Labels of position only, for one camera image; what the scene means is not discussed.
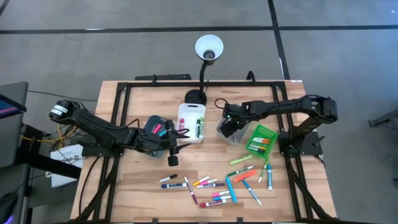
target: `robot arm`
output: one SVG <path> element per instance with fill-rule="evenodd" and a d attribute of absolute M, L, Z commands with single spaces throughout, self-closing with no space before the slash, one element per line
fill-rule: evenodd
<path fill-rule="evenodd" d="M 80 128 L 92 135 L 99 146 L 110 150 L 113 147 L 135 149 L 143 153 L 169 150 L 173 160 L 177 160 L 174 154 L 187 146 L 176 147 L 177 138 L 188 138 L 183 135 L 184 133 L 181 133 L 181 130 L 179 132 L 176 130 L 168 131 L 167 134 L 160 137 L 158 134 L 146 133 L 141 128 L 119 127 L 95 116 L 78 101 L 58 101 L 49 116 L 56 123 Z"/>
<path fill-rule="evenodd" d="M 259 121 L 270 115 L 282 113 L 306 113 L 309 115 L 309 118 L 300 126 L 289 129 L 289 138 L 297 144 L 300 144 L 305 135 L 319 125 L 333 123 L 338 118 L 336 102 L 331 98 L 317 95 L 305 95 L 299 99 L 272 103 L 249 101 L 242 103 L 241 106 L 226 102 L 223 108 L 223 117 L 226 120 L 220 130 L 225 137 L 229 137 L 251 121 Z"/>

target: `yellow marker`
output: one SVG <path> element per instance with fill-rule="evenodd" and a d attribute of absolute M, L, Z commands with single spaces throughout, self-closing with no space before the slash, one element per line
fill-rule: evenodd
<path fill-rule="evenodd" d="M 202 179 L 196 181 L 195 183 L 193 183 L 193 185 L 194 185 L 194 186 L 199 185 L 200 183 L 202 183 L 203 181 L 205 181 L 205 180 L 207 180 L 207 179 L 209 179 L 209 178 L 210 178 L 210 176 L 204 177 L 204 178 L 202 178 Z"/>

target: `green marker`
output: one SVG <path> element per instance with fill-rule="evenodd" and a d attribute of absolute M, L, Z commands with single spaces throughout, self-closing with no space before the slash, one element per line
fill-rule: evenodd
<path fill-rule="evenodd" d="M 227 177 L 231 177 L 232 175 L 238 174 L 238 173 L 240 173 L 240 172 L 243 172 L 243 171 L 249 170 L 249 169 L 253 169 L 253 166 L 245 167 L 245 168 L 243 168 L 243 169 L 234 171 L 234 172 L 228 174 Z"/>
<path fill-rule="evenodd" d="M 268 162 L 269 162 L 269 157 L 266 159 L 266 162 L 264 163 L 264 167 L 262 168 L 262 171 L 260 173 L 259 183 L 261 182 L 262 176 L 266 173 Z"/>
<path fill-rule="evenodd" d="M 200 118 L 200 139 L 202 139 L 203 138 L 203 125 L 204 125 L 204 122 L 203 122 L 203 117 L 201 117 Z"/>

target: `wooden table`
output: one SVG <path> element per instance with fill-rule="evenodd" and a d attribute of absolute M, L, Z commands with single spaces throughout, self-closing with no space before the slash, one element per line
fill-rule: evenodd
<path fill-rule="evenodd" d="M 299 98 L 305 94 L 302 82 L 286 81 L 285 83 L 289 99 Z M 117 82 L 114 81 L 103 82 L 95 111 L 97 116 L 108 121 L 111 119 L 116 85 Z M 193 88 L 132 88 L 126 123 L 139 118 L 141 127 L 143 127 L 148 117 L 153 114 L 173 119 L 176 123 L 178 106 L 183 103 L 185 93 L 191 89 Z M 230 160 L 246 155 L 247 152 L 244 149 L 244 144 L 231 146 L 217 137 L 216 126 L 221 119 L 222 110 L 214 106 L 214 101 L 219 97 L 225 98 L 229 103 L 251 100 L 273 101 L 271 88 L 266 86 L 209 87 L 206 95 L 208 103 L 205 116 L 205 138 L 202 143 L 192 144 L 180 152 L 178 155 L 180 164 L 178 166 L 168 166 L 168 152 L 162 158 L 156 159 L 136 151 L 125 150 L 119 164 L 112 222 L 150 222 L 152 218 L 158 218 L 160 222 L 233 222 L 236 221 L 237 217 L 243 217 L 245 222 L 295 220 L 285 162 L 279 154 L 278 144 L 275 144 L 270 155 L 274 189 L 268 190 L 264 179 L 260 184 L 257 183 L 259 174 L 247 179 L 249 185 L 260 198 L 262 206 L 257 204 L 241 182 L 233 184 L 238 203 L 232 203 L 231 200 L 228 200 L 225 205 L 209 208 L 198 208 L 198 205 L 193 203 L 188 189 L 160 188 L 159 180 L 171 174 L 178 174 L 178 177 L 168 181 L 168 183 L 183 182 L 183 177 L 187 176 L 192 184 L 207 175 L 224 182 L 226 174 L 250 165 L 254 165 L 257 173 L 260 173 L 262 169 L 264 161 L 261 159 L 250 159 L 234 166 L 229 165 Z M 119 111 L 121 111 L 123 99 L 122 93 Z M 118 114 L 117 124 L 121 119 L 120 113 Z M 295 125 L 300 124 L 307 117 L 305 114 L 293 114 L 292 116 Z M 276 116 L 263 119 L 260 123 L 274 131 L 279 131 Z M 284 125 L 289 127 L 286 120 L 284 120 Z M 248 133 L 252 133 L 255 126 L 256 123 L 252 124 Z M 245 136 L 243 142 L 247 142 L 248 137 L 249 134 Z M 313 156 L 302 156 L 302 160 L 309 191 L 327 213 L 335 216 L 335 208 L 322 163 Z M 78 216 L 81 188 L 93 161 L 94 158 L 88 158 L 84 162 L 71 218 Z M 84 192 L 82 208 L 88 205 L 97 191 L 101 166 L 102 158 L 90 174 Z M 210 202 L 213 193 L 226 189 L 227 187 L 194 188 L 194 192 L 198 202 L 203 203 Z M 299 190 L 297 192 L 300 210 L 302 216 L 305 217 L 302 195 Z M 104 217 L 107 198 L 108 194 L 105 192 L 100 217 Z"/>

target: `green tray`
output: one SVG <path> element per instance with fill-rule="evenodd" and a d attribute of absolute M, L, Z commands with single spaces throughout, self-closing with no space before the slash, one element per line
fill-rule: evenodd
<path fill-rule="evenodd" d="M 257 146 L 262 146 L 262 144 L 258 143 L 258 142 L 252 142 L 251 140 L 253 138 L 266 138 L 269 139 L 269 144 L 267 145 L 267 149 L 266 152 L 264 153 L 260 153 L 260 152 L 256 152 L 256 151 L 252 151 L 250 149 L 248 149 L 250 144 L 255 144 Z M 271 152 L 272 147 L 275 144 L 276 139 L 278 138 L 278 134 L 271 131 L 270 129 L 264 127 L 261 124 L 258 124 L 256 129 L 254 130 L 253 134 L 250 137 L 250 140 L 248 141 L 248 143 L 246 144 L 246 150 L 249 151 L 251 154 L 254 154 L 258 157 L 261 157 L 263 159 L 267 159 L 269 153 Z"/>

